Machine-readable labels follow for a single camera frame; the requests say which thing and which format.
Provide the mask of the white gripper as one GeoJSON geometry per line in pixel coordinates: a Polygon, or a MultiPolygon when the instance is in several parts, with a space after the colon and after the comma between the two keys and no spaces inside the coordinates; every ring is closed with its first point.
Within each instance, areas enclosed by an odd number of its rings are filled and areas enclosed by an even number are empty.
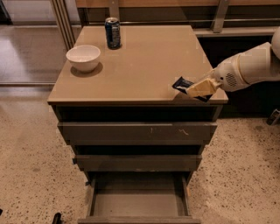
{"type": "Polygon", "coordinates": [[[190,97],[213,95],[218,88],[234,92],[247,88],[249,84],[240,72],[240,54],[223,60],[213,72],[214,78],[205,78],[191,85],[187,90],[190,97]]]}

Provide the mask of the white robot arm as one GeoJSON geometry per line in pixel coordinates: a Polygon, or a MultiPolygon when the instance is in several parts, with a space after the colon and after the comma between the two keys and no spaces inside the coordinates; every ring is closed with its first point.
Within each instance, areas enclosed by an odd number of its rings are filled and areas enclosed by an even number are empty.
{"type": "Polygon", "coordinates": [[[224,59],[186,92],[191,97],[213,95],[219,88],[234,92],[263,81],[280,81],[280,27],[271,42],[224,59]]]}

